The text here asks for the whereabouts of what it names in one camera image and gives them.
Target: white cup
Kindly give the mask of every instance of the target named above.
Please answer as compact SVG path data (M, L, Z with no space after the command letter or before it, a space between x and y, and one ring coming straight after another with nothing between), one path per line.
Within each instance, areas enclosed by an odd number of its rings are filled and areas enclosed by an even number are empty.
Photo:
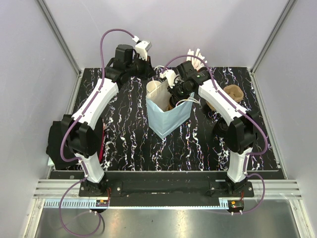
M156 80L152 80L152 81L148 82L148 84L147 84L147 93L150 93L153 90L155 90L160 84L161 84L161 82L156 81Z

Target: gray wall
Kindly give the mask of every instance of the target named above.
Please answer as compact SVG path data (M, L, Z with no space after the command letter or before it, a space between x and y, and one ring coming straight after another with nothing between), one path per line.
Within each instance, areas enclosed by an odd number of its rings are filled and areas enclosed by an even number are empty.
M317 1L300 0L256 72L288 176L317 233Z
M209 65L252 66L287 0L46 0L79 66L100 67L99 44L111 28L148 39L153 65L200 48ZM124 33L104 40L105 62Z
M16 238L76 76L35 0L2 0L0 32L0 236Z

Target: cable connector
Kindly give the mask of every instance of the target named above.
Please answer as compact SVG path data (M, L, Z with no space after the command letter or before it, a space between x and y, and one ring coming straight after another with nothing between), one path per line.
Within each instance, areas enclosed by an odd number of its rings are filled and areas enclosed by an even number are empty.
M138 43L138 41L140 40L140 38L137 37L137 36L134 36L134 38L132 38L132 40L135 41L135 43Z

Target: marble pattern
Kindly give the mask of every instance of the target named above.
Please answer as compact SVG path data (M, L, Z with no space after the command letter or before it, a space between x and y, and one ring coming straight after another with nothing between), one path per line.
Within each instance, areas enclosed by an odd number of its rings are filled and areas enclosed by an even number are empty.
M244 67L215 67L213 75L224 88L238 85L244 92L241 105L260 114L260 126L266 133L263 117L255 91ZM101 76L101 69L87 68L77 95L74 112L80 108ZM230 153L223 138L211 132L220 115L210 110L205 100L193 104L190 118L178 129L161 140L149 127L146 110L146 81L132 78L105 108L102 117L106 123L104 158L105 171L225 171L228 169ZM259 138L253 148L259 152L264 148ZM68 168L80 170L80 166ZM249 170L277 170L277 164L269 143L263 156L249 160Z

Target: metallic floor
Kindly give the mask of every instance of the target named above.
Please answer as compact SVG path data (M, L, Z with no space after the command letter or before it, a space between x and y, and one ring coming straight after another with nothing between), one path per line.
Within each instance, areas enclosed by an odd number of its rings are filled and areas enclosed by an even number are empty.
M256 205L247 200L246 209ZM63 209L67 227L79 234L96 228L98 218L83 209ZM299 238L290 205L285 200L265 200L245 215L219 215L206 210L106 210L105 225L92 237L100 238ZM58 209L45 208L36 238L73 238L61 228Z

